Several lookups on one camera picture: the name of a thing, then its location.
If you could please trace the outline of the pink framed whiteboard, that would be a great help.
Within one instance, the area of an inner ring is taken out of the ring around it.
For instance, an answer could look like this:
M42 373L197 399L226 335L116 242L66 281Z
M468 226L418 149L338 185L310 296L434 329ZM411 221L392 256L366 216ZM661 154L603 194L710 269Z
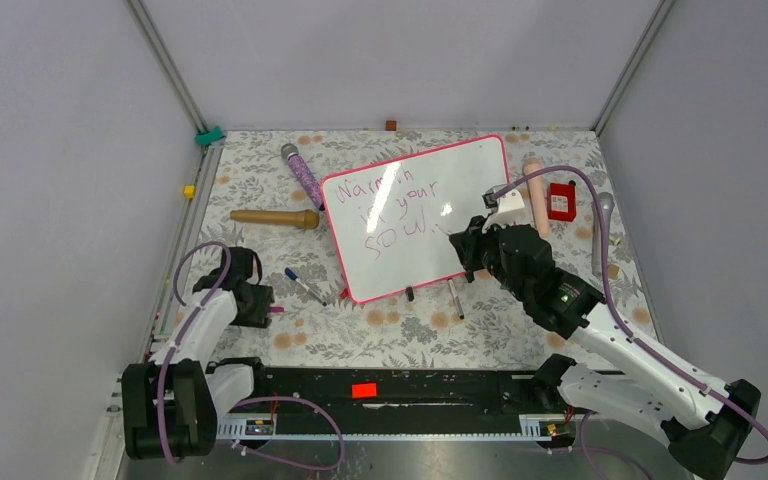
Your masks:
M509 182L497 134L327 176L320 184L349 298L364 304L462 274L439 224L464 230Z

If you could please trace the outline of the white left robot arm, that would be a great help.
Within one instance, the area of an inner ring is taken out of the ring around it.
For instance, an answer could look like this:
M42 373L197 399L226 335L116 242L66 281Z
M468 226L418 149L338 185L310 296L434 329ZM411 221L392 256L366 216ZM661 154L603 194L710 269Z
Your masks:
M122 375L126 455L177 465L209 454L218 419L236 404L256 411L269 401L270 385L249 361L209 364L230 326L266 329L274 303L262 282L262 262L245 247L222 245L220 264L193 287L185 318L151 357Z

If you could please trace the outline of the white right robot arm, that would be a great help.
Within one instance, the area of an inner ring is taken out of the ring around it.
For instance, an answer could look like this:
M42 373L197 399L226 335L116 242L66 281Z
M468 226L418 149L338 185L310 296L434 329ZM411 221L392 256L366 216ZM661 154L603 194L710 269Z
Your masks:
M487 271L535 324L632 380L611 380L553 354L534 377L539 407L595 411L655 439L695 476L726 477L754 428L761 393L753 384L712 376L615 317L599 290L556 265L550 244L529 225L490 226L476 216L449 242L466 273Z

